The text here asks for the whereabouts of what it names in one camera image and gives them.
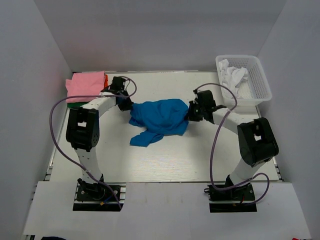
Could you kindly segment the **blue t-shirt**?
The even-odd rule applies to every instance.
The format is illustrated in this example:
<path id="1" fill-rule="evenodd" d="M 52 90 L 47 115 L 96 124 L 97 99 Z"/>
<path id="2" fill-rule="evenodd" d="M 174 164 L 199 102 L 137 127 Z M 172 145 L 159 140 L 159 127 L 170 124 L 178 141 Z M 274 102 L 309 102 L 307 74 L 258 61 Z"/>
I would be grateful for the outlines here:
<path id="1" fill-rule="evenodd" d="M 145 131 L 132 137 L 129 144 L 148 147 L 165 136 L 182 136 L 189 124 L 185 119 L 187 113 L 187 104 L 177 98 L 133 104 L 129 124 Z"/>

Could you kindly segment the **white t-shirt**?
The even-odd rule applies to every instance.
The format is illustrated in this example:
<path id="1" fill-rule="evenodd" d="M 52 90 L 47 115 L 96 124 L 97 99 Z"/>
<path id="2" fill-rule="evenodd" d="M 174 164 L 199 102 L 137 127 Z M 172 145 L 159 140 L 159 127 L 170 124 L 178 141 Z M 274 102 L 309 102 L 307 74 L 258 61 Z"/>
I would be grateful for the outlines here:
<path id="1" fill-rule="evenodd" d="M 235 97 L 240 98 L 239 89 L 243 82 L 248 80 L 248 70 L 245 67 L 229 66 L 229 61 L 223 59 L 218 62 L 221 85 L 227 87 Z"/>

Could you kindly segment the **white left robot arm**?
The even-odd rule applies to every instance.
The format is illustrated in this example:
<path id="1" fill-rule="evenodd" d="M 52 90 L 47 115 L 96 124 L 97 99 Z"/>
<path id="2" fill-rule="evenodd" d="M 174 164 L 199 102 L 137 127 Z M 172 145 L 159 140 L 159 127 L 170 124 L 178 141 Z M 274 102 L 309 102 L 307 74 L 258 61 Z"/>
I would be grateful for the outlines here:
<path id="1" fill-rule="evenodd" d="M 83 106 L 70 109 L 66 140 L 75 150 L 81 165 L 81 182 L 97 184 L 104 181 L 96 151 L 100 139 L 100 117 L 115 106 L 121 111 L 132 109 L 133 102 L 126 87 L 131 82 L 128 77 L 115 76 L 111 85 L 104 88 L 98 97 Z"/>

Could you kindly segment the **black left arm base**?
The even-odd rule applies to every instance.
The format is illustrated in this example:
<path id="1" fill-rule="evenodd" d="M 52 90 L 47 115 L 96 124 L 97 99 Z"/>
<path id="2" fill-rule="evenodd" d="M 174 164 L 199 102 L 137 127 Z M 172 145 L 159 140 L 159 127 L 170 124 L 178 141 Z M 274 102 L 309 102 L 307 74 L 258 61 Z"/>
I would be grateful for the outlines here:
<path id="1" fill-rule="evenodd" d="M 87 183 L 81 178 L 77 180 L 72 210 L 74 212 L 120 212 L 121 209 L 115 195 L 123 207 L 126 184 L 111 183 L 110 188 L 99 183 Z"/>

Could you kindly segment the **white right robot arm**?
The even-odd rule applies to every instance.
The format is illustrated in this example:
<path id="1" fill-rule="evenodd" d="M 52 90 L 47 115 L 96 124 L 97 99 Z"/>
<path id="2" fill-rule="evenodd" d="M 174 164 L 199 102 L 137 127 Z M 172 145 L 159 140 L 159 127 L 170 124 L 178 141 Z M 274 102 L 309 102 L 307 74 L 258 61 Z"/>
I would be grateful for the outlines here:
<path id="1" fill-rule="evenodd" d="M 224 187 L 214 187 L 219 191 L 231 190 L 248 185 L 260 175 L 258 170 L 279 154 L 279 147 L 265 117 L 253 119 L 233 112 L 224 105 L 217 105 L 210 90 L 195 89 L 195 99 L 189 102 L 185 119 L 192 122 L 208 121 L 217 125 L 210 159 L 210 181 L 213 182 L 213 157 L 220 130 L 225 128 L 238 138 L 240 160 L 225 180 Z"/>

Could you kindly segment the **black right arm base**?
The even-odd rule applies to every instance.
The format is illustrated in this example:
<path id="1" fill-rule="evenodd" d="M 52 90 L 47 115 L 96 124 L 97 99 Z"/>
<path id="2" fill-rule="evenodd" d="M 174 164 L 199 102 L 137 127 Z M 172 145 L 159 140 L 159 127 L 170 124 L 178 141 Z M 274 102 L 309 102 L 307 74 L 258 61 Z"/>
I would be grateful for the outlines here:
<path id="1" fill-rule="evenodd" d="M 210 213 L 253 213 L 257 206 L 253 186 L 247 183 L 230 190 L 218 191 L 212 185 L 204 190 L 208 195 Z"/>

